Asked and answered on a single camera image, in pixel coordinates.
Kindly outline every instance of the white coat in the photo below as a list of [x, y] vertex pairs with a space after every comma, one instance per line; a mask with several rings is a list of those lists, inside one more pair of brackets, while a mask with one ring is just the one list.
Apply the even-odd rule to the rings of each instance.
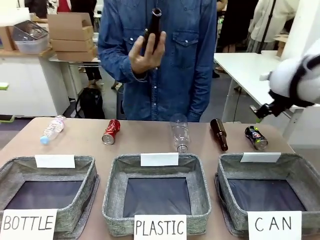
[[[248, 29], [255, 41], [262, 41], [273, 2], [274, 0], [259, 0], [255, 7], [253, 20]], [[299, 0], [276, 0], [265, 43], [273, 42], [276, 35], [283, 30], [286, 21], [295, 17], [298, 5]]]

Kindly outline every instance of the denim shirt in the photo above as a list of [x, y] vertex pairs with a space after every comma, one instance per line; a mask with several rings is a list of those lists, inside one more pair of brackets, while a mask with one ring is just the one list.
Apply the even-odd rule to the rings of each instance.
[[[137, 79], [128, 53], [154, 7], [162, 11], [165, 54], [159, 68]], [[210, 99], [216, 22], [215, 0], [104, 0], [98, 53], [101, 66], [124, 84], [128, 120], [169, 121], [176, 113], [200, 120]]]

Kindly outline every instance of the backpack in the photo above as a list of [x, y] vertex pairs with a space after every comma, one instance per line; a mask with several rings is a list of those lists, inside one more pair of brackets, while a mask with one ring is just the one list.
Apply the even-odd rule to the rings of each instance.
[[103, 99], [100, 89], [85, 87], [75, 104], [76, 116], [80, 119], [78, 104], [86, 119], [105, 119]]

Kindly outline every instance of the plastic bottle with blue cap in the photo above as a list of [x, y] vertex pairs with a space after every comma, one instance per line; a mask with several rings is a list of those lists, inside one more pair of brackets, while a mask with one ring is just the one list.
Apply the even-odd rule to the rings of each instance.
[[52, 140], [54, 140], [58, 134], [65, 127], [65, 116], [58, 115], [56, 116], [43, 131], [42, 137], [40, 137], [40, 143], [43, 145], [48, 145]]

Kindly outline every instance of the white robot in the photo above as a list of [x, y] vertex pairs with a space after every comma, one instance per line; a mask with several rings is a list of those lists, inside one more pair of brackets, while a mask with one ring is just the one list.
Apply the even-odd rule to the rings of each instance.
[[271, 114], [277, 117], [292, 105], [320, 104], [320, 39], [302, 57], [282, 61], [267, 80], [274, 101], [255, 111], [259, 119]]

